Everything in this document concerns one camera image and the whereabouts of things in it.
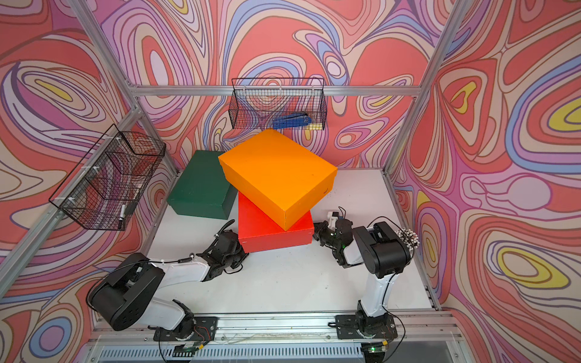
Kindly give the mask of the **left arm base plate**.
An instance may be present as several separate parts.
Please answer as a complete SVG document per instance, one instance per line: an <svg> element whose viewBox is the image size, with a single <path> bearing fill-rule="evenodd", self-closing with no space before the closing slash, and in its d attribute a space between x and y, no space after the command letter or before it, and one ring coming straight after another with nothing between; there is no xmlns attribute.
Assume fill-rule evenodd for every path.
<svg viewBox="0 0 581 363"><path fill-rule="evenodd" d="M218 321L219 319L216 316L186 317L172 331L156 328L154 330L154 341L209 343L216 337Z"/></svg>

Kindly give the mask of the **aluminium front rail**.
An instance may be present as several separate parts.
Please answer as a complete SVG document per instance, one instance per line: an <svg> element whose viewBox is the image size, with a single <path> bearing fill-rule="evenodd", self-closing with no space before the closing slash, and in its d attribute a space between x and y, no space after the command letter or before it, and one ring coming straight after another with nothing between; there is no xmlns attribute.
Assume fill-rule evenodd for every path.
<svg viewBox="0 0 581 363"><path fill-rule="evenodd" d="M473 362L454 317L396 311L396 334L360 337L336 328L337 312L219 314L213 340L157 342L148 328L114 332L100 323L78 362Z"/></svg>

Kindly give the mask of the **red shoebox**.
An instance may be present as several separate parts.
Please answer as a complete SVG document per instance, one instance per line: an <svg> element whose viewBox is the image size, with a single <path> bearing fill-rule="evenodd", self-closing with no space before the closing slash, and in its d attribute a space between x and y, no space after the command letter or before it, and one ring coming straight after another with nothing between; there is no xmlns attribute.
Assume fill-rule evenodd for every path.
<svg viewBox="0 0 581 363"><path fill-rule="evenodd" d="M247 197L238 193L238 239L246 253L311 244L313 234L310 212L285 231Z"/></svg>

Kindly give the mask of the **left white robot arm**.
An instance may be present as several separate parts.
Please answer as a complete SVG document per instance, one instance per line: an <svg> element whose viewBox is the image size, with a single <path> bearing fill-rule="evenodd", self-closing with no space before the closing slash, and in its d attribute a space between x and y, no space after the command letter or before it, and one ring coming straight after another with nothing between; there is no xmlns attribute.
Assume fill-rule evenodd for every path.
<svg viewBox="0 0 581 363"><path fill-rule="evenodd" d="M180 260L154 261L142 253L131 254L90 288L87 306L114 331L146 325L155 331L157 342L210 342L213 333L207 323L199 322L183 302L162 299L157 292L177 284L212 281L242 269L248 253L230 228L234 222L225 223L203 252Z"/></svg>

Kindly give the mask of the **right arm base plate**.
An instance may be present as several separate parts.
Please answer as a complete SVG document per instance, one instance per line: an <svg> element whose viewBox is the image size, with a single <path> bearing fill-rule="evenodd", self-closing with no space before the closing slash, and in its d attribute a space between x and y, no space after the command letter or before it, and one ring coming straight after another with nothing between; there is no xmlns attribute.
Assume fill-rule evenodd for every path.
<svg viewBox="0 0 581 363"><path fill-rule="evenodd" d="M381 339L388 342L398 337L393 316L384 313L378 317L369 317L364 312L354 315L337 315L328 327L336 330L339 340L372 340Z"/></svg>

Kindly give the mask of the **black marker in basket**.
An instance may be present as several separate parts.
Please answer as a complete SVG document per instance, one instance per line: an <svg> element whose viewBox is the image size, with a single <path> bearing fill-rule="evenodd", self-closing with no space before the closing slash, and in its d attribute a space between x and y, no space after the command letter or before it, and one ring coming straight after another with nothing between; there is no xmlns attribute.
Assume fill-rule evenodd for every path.
<svg viewBox="0 0 581 363"><path fill-rule="evenodd" d="M119 230L122 230L124 228L125 211L126 211L126 205L122 204L121 208L120 208L118 224L117 224L117 227Z"/></svg>

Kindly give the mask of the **metal cup of pens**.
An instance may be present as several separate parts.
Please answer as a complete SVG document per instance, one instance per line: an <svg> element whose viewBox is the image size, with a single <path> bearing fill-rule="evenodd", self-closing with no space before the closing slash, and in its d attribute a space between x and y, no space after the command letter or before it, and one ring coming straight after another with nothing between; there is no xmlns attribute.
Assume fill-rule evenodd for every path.
<svg viewBox="0 0 581 363"><path fill-rule="evenodd" d="M419 236L411 229L401 229L397 233L399 239L410 249L410 251L419 248Z"/></svg>

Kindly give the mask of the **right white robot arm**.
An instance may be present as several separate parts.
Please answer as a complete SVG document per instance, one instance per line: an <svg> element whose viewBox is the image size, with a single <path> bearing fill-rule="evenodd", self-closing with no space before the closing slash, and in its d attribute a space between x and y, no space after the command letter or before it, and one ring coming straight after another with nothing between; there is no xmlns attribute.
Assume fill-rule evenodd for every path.
<svg viewBox="0 0 581 363"><path fill-rule="evenodd" d="M419 247L419 237L386 216L367 226L355 227L346 217L332 213L314 224L313 239L331 250L344 269L363 265L369 276L358 302L356 326L360 331L386 325L390 313L387 301L397 276L403 273Z"/></svg>

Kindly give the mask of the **green shoebox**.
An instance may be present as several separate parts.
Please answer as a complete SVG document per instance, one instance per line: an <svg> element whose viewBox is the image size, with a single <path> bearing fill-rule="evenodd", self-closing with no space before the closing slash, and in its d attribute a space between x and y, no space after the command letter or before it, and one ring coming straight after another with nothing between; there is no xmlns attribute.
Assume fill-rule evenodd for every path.
<svg viewBox="0 0 581 363"><path fill-rule="evenodd" d="M227 220L238 191L225 178L219 151L196 151L167 198L180 216Z"/></svg>

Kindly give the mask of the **orange shoebox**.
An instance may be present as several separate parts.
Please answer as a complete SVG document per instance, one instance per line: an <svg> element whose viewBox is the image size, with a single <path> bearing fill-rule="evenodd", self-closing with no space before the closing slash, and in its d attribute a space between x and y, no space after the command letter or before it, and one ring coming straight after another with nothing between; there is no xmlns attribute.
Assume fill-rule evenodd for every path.
<svg viewBox="0 0 581 363"><path fill-rule="evenodd" d="M226 180L283 230L334 187L337 167L267 129L219 156Z"/></svg>

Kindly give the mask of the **blue tool in basket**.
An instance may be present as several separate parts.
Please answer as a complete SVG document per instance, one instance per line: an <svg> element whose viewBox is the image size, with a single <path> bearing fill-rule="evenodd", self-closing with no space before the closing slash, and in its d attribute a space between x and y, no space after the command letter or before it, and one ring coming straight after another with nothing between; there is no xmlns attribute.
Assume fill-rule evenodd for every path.
<svg viewBox="0 0 581 363"><path fill-rule="evenodd" d="M279 116L272 121L272 128L274 129L293 129L308 126L313 122L313 119L308 113L291 113L284 116Z"/></svg>

